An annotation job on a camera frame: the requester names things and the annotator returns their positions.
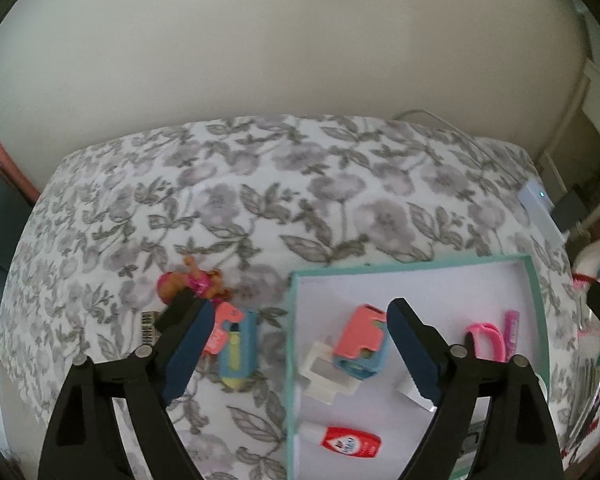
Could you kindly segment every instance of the gray leaf pattern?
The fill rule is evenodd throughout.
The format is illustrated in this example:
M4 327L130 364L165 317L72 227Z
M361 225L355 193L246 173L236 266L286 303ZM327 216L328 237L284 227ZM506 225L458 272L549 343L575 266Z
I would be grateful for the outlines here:
M513 174L536 176L519 147L474 140ZM552 412L563 433L576 341L566 254L545 244L510 177L464 137L398 121L240 117L156 128L68 155L16 249L0 358L48 422L72 358L129 355L141 343L141 312L163 308L158 277L193 255L202 268L222 269L237 306L258 312L260 370L234 391L217 364L201 362L169 415L207 479L278 480L286 475L289 274L461 250L532 255L557 366ZM126 409L116 409L129 424ZM134 473L148 478L122 426Z

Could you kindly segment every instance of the white cap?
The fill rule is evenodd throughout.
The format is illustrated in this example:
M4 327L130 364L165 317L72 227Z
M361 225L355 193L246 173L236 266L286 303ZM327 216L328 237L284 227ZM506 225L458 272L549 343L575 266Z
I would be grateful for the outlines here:
M320 446L324 440L324 436L327 433L327 427L314 422L301 422L298 426L298 436L312 444Z

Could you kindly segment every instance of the orange toy figure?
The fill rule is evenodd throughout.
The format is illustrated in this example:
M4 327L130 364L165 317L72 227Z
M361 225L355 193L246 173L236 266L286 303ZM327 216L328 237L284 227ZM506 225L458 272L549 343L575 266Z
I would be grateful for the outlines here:
M231 299L232 291L224 286L220 269L213 269L211 272L201 270L193 256L186 256L183 261L189 267L188 272L165 272L158 279L156 289L163 303L168 304L186 287L191 288L200 298L214 303Z

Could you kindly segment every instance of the blue gripper pad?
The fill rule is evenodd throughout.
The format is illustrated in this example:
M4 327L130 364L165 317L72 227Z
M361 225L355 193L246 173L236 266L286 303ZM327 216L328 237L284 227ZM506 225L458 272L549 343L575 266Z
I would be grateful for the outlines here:
M164 368L162 399L166 405L183 396L216 322L213 304L206 300Z
M420 395L438 406L442 400L440 377L448 363L445 340L436 329L424 325L403 298L389 304L386 324Z

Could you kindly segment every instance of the bed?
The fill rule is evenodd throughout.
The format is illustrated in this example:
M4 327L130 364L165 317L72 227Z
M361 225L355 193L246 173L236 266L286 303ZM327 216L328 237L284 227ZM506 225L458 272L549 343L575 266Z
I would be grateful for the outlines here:
M213 365L200 365L170 417L206 478L282 480L291 272L456 251L528 253L541 283L549 402L562 437L576 369L570 264L516 198L512 176L537 174L528 155L506 142L475 142L482 150L452 130L375 118L257 116L158 128L72 153L11 264L0 358L48 422L72 358L133 351L141 312L163 308L158 277L192 254L202 268L224 271L236 305L258 311L260 370L236 392ZM116 410L134 474L148 478L124 404Z

